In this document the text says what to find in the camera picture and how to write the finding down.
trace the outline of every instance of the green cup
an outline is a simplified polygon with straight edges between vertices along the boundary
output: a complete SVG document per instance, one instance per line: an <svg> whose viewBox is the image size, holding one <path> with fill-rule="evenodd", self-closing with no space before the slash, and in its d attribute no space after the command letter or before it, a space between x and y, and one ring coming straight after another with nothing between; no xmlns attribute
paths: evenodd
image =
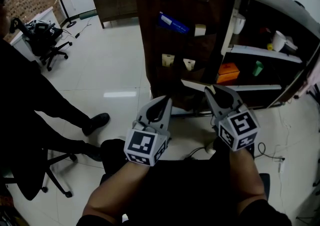
<svg viewBox="0 0 320 226"><path fill-rule="evenodd" d="M260 74L260 72L264 69L264 65L261 63L261 61L256 61L255 62L255 66L254 66L254 70L252 72L252 74L256 77Z"/></svg>

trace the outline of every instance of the forearm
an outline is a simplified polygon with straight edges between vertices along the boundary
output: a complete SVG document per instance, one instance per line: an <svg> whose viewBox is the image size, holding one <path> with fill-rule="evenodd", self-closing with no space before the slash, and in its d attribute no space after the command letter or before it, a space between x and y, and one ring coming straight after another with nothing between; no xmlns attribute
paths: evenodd
<svg viewBox="0 0 320 226"><path fill-rule="evenodd" d="M83 215L98 212L114 219L121 217L149 168L149 166L127 162L91 194Z"/></svg>
<svg viewBox="0 0 320 226"><path fill-rule="evenodd" d="M245 148L230 152L230 180L238 202L265 197L255 161Z"/></svg>

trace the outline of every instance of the white shelf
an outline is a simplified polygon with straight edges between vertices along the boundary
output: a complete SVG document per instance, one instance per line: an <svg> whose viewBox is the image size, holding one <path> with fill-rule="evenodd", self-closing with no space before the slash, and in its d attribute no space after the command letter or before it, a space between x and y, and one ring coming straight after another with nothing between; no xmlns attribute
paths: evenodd
<svg viewBox="0 0 320 226"><path fill-rule="evenodd" d="M302 60L299 57L294 55L288 55L282 52L270 51L267 49L246 46L246 45L231 44L227 48L226 52L234 53L234 54L246 54L246 55L270 57L270 58L276 58L276 59L294 62L298 64L302 63Z"/></svg>
<svg viewBox="0 0 320 226"><path fill-rule="evenodd" d="M252 84L252 85L227 85L234 91L263 91L263 90L281 90L281 85L279 84Z"/></svg>

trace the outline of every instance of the orange box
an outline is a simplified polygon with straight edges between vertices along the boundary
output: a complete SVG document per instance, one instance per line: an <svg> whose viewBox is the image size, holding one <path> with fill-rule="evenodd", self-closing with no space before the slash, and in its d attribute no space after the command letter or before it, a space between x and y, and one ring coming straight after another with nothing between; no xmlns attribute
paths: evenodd
<svg viewBox="0 0 320 226"><path fill-rule="evenodd" d="M216 83L218 84L230 80L236 80L239 73L240 71L233 62L223 63L218 71Z"/></svg>

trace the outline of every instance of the wooden desk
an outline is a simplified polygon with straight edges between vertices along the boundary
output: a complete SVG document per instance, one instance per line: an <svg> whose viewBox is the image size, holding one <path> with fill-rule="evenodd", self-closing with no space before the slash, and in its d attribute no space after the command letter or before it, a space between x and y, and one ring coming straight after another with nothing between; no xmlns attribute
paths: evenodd
<svg viewBox="0 0 320 226"><path fill-rule="evenodd" d="M138 16L136 0L93 0L101 26L104 22Z"/></svg>

